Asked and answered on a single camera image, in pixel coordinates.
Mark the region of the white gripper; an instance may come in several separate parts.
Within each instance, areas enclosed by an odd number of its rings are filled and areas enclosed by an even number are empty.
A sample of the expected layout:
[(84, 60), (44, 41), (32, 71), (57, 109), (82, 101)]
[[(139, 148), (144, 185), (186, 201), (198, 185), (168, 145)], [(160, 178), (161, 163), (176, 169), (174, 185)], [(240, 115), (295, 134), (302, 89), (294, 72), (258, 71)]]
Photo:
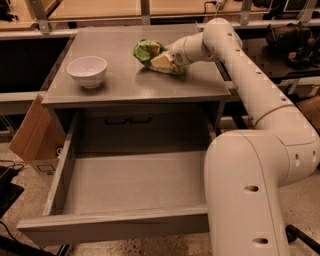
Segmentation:
[(184, 53), (184, 39), (179, 39), (168, 46), (168, 51), (162, 52), (158, 56), (151, 59), (151, 66), (155, 68), (167, 68), (170, 69), (174, 62), (178, 66), (186, 64), (186, 58)]

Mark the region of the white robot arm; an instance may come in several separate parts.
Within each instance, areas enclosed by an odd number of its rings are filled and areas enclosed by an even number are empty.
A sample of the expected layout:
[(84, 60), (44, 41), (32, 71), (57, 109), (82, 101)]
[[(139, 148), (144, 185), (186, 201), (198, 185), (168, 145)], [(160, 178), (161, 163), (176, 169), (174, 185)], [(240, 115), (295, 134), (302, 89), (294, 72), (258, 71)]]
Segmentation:
[(253, 124), (219, 135), (205, 156), (213, 256), (290, 256), (278, 189), (315, 171), (316, 130), (246, 55), (227, 20), (209, 21), (170, 44), (168, 54), (178, 66), (223, 62)]

